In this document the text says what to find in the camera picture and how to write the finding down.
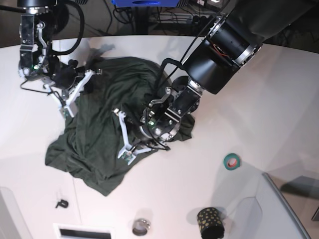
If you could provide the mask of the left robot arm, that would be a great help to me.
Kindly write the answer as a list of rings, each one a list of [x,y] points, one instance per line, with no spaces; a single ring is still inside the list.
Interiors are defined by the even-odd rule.
[[[149,101],[137,138],[147,146],[165,146],[179,132],[183,118],[194,112],[204,91],[218,94],[260,50],[263,42],[289,26],[316,5],[315,0],[239,0],[228,14],[217,14],[203,28],[204,38],[187,49],[181,60],[165,59],[157,87],[161,97]],[[171,86],[162,78],[172,64],[186,72]]]

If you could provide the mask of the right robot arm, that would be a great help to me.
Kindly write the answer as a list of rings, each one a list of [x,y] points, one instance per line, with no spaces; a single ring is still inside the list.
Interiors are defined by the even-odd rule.
[[[41,80],[49,86],[69,90],[84,77],[84,70],[76,60],[65,64],[59,56],[69,55],[79,46],[83,35],[85,16],[73,0],[19,0],[24,10],[20,18],[19,70],[26,81]],[[69,7],[79,15],[79,32],[74,45],[65,51],[53,49],[52,41],[68,24]]]

